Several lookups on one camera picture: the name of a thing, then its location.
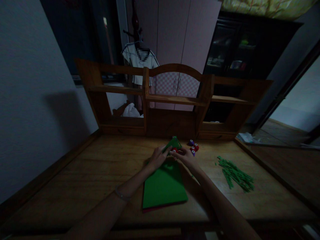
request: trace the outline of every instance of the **yellow fabric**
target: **yellow fabric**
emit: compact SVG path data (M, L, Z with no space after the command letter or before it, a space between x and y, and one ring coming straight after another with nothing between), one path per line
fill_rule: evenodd
M223 0L221 10L293 21L318 0Z

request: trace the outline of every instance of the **dark cabinet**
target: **dark cabinet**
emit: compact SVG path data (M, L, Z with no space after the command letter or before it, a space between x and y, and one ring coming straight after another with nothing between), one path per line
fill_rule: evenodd
M301 25L220 12L203 74L266 79ZM214 95L239 97L241 90L239 86L216 84ZM204 121L224 122L232 107L231 103L211 102Z

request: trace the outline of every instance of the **white shirt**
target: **white shirt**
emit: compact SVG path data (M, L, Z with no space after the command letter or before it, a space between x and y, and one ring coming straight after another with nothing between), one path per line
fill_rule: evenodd
M133 43L126 44L121 54L132 67L147 67L153 69L159 66L159 63L151 50L149 54L148 51L143 48L138 48L136 51L136 47ZM143 76L134 75L132 77L132 82L134 84L142 85L142 79ZM153 86L151 77L149 78L149 85Z

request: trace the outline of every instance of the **checkered pattern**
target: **checkered pattern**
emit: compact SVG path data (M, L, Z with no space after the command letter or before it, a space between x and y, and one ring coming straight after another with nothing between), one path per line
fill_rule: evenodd
M178 72L167 72L156 76L156 94L175 96L178 85Z
M177 96L194 98L197 97L200 82L195 78L184 73L180 73L179 79L181 80L179 83Z

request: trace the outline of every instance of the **white plastic bag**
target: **white plastic bag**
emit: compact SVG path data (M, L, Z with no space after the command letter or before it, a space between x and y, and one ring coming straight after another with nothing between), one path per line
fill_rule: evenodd
M123 117L140 117L138 110L134 107L134 103L130 103L124 110Z
M242 142L248 142L248 143L260 143L259 140L255 140L254 137L250 133L239 133L237 136Z

